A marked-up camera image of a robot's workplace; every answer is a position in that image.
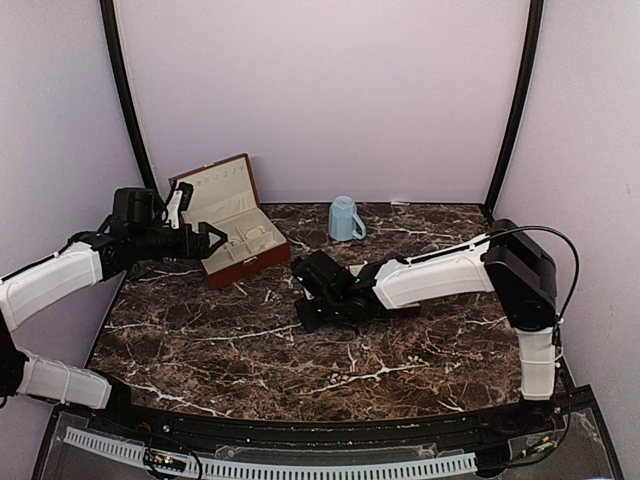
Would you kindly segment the red jewelry display tray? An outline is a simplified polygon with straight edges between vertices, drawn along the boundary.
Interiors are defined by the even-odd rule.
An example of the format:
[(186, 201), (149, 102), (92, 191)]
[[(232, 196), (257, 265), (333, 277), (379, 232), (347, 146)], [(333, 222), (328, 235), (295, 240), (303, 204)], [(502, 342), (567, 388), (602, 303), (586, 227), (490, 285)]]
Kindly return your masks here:
[(369, 305), (369, 313), (373, 318), (404, 318), (414, 317), (420, 313), (421, 306), (419, 303), (412, 303), (397, 309), (387, 309), (373, 292), (375, 285), (375, 276), (382, 266), (381, 262), (365, 264), (359, 271), (357, 278), (358, 284), (363, 289)]

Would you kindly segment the light blue faceted mug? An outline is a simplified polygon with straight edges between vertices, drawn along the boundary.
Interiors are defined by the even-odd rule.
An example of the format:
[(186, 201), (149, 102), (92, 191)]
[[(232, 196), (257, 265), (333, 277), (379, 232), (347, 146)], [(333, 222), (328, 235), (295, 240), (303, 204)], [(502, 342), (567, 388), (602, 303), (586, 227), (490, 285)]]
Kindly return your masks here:
[(336, 241), (363, 240), (366, 227), (358, 215), (355, 201), (348, 196), (333, 200), (329, 209), (329, 236)]

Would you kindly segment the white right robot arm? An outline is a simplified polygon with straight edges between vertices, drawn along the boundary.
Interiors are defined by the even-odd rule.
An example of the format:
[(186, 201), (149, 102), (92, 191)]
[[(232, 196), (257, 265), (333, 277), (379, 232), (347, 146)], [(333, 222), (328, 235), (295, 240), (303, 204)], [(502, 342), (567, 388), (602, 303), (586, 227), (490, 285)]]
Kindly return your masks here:
[(556, 265), (508, 219), (459, 245), (416, 256), (364, 264), (358, 272), (324, 251), (291, 265), (305, 294), (297, 316), (308, 332), (330, 323), (358, 323), (410, 305), (458, 294), (495, 293), (518, 337), (521, 396), (510, 424), (534, 432), (549, 416), (555, 390)]

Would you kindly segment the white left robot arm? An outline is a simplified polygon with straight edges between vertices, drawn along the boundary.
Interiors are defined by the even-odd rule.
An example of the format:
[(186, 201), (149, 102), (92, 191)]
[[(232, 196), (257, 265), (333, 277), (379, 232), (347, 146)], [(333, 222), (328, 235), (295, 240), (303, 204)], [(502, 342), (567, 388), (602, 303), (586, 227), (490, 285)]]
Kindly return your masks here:
[(110, 399), (104, 376), (20, 349), (12, 334), (38, 312), (85, 287), (130, 270), (137, 262), (174, 258), (202, 260), (228, 240), (207, 223), (185, 223), (181, 214), (194, 188), (181, 182), (167, 199), (147, 188), (115, 191), (113, 207), (100, 227), (73, 234), (53, 254), (1, 279), (1, 399), (16, 395), (102, 410), (120, 436), (141, 427), (140, 412), (124, 399)]

